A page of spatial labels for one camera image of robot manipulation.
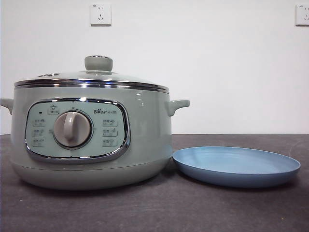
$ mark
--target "wall socket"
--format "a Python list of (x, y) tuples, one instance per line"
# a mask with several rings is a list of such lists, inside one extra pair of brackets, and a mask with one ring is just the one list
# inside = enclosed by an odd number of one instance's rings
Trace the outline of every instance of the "wall socket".
[(296, 20), (297, 26), (309, 26), (309, 4), (296, 5)]
[(92, 4), (90, 6), (91, 25), (112, 25), (112, 9), (110, 3)]

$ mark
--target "control dial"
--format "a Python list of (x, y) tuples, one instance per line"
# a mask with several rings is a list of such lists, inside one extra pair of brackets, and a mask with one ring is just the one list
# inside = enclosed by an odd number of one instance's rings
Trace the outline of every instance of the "control dial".
[(55, 139), (66, 147), (77, 147), (87, 141), (91, 133), (89, 119), (82, 113), (68, 111), (54, 123)]

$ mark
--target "table surface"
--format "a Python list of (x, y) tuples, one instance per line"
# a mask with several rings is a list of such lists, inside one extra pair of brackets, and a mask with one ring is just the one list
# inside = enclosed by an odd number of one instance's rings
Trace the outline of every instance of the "table surface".
[(173, 135), (173, 148), (237, 146), (293, 157), (297, 178), (272, 188), (205, 184), (173, 161), (157, 176), (95, 191), (39, 188), (18, 178), (1, 137), (2, 232), (309, 232), (309, 135)]

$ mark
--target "cooker handle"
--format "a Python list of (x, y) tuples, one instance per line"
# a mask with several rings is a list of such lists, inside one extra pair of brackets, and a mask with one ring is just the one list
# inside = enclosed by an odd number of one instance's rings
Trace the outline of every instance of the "cooker handle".
[(13, 99), (8, 99), (8, 98), (0, 99), (0, 104), (4, 106), (5, 108), (8, 108), (11, 115), (12, 115), (12, 110), (13, 110), (13, 102), (14, 102)]
[(169, 107), (168, 107), (168, 114), (169, 116), (173, 116), (175, 114), (175, 111), (183, 108), (183, 107), (188, 107), (190, 105), (189, 100), (174, 100), (169, 102)]

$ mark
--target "plate rim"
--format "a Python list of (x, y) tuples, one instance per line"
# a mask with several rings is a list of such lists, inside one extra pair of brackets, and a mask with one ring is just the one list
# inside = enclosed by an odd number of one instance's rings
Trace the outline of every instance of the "plate rim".
[[(183, 162), (180, 162), (178, 159), (176, 159), (174, 157), (175, 153), (178, 152), (178, 151), (188, 150), (188, 149), (192, 149), (192, 148), (210, 148), (210, 147), (211, 148), (218, 148), (219, 147), (219, 148), (247, 149), (247, 150), (255, 150), (255, 151), (262, 151), (262, 152), (272, 153), (272, 154), (275, 154), (275, 155), (283, 156), (283, 157), (286, 157), (288, 159), (294, 160), (294, 161), (296, 161), (298, 166), (297, 166), (297, 168), (295, 168), (295, 169), (293, 169), (291, 171), (279, 172), (279, 173), (234, 173), (234, 172), (222, 172), (222, 171), (216, 171), (216, 170), (210, 170), (210, 169), (195, 167), (195, 166), (188, 165), (188, 164), (185, 164)], [(282, 155), (282, 154), (279, 154), (279, 153), (276, 153), (276, 152), (271, 152), (271, 151), (264, 151), (264, 150), (259, 150), (259, 149), (246, 148), (246, 147), (236, 147), (236, 146), (194, 146), (194, 147), (187, 147), (187, 148), (182, 148), (182, 149), (179, 149), (179, 150), (173, 152), (172, 158), (177, 163), (179, 163), (181, 165), (185, 165), (185, 166), (190, 167), (190, 168), (200, 169), (200, 170), (204, 170), (204, 171), (208, 171), (208, 172), (216, 172), (216, 173), (224, 173), (224, 174), (238, 174), (238, 175), (278, 175), (278, 174), (288, 174), (288, 173), (293, 173), (295, 171), (299, 171), (299, 169), (301, 167), (301, 163), (298, 160), (296, 160), (296, 159), (294, 159), (292, 157), (286, 156), (286, 155)]]

